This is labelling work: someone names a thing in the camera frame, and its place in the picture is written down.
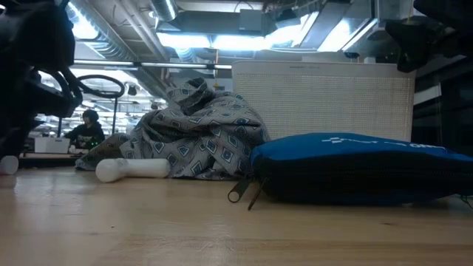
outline blue pouch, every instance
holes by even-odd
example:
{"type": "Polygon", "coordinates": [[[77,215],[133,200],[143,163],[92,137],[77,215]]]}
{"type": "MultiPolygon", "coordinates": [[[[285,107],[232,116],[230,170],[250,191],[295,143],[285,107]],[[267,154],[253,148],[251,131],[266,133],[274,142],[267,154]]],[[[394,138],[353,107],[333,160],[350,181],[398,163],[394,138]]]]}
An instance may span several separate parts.
{"type": "MultiPolygon", "coordinates": [[[[473,158],[443,147],[350,133],[285,137],[251,154],[260,190],[278,200],[397,205],[473,194],[473,158]]],[[[232,192],[238,200],[250,180],[232,192]]]]}

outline patterned cloth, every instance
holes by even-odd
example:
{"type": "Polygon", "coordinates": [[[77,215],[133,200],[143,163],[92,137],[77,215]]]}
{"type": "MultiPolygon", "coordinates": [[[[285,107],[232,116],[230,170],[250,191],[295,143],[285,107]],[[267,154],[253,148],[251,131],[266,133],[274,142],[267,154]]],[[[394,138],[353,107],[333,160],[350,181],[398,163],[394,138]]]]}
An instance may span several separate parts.
{"type": "Polygon", "coordinates": [[[213,92],[203,78],[167,94],[175,106],[144,115],[131,135],[112,135],[76,166],[94,170],[105,158],[163,158],[171,164],[169,177],[232,180],[251,171],[252,148],[269,137],[241,95],[213,92]]]}

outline wooden table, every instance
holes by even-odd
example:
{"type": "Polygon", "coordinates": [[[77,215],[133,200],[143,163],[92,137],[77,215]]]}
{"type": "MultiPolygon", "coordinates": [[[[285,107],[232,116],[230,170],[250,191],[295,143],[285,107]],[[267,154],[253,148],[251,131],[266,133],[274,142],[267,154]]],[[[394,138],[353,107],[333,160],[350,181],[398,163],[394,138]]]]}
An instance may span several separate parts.
{"type": "Polygon", "coordinates": [[[288,205],[233,183],[72,169],[0,177],[0,265],[473,265],[473,211],[288,205]]]}

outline white foam roller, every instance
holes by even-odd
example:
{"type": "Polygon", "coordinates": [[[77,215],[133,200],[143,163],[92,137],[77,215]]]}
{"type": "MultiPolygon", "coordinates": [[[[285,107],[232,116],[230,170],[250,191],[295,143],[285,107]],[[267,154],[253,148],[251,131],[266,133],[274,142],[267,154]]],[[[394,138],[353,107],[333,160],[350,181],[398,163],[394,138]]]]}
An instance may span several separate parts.
{"type": "Polygon", "coordinates": [[[18,171],[18,158],[5,156],[0,160],[0,175],[11,175],[18,171]]]}
{"type": "Polygon", "coordinates": [[[171,165],[166,159],[105,159],[99,162],[95,173],[104,182],[114,182],[124,177],[167,177],[171,165]]]}

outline person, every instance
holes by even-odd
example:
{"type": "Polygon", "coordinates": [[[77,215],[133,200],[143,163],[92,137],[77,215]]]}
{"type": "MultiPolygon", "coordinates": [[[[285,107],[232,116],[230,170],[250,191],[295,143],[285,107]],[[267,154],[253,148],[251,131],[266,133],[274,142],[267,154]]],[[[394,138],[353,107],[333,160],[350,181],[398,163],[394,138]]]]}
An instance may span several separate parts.
{"type": "Polygon", "coordinates": [[[76,149],[91,149],[105,140],[102,125],[98,122],[98,113],[86,110],[82,114],[84,124],[76,126],[64,136],[71,140],[76,149]]]}

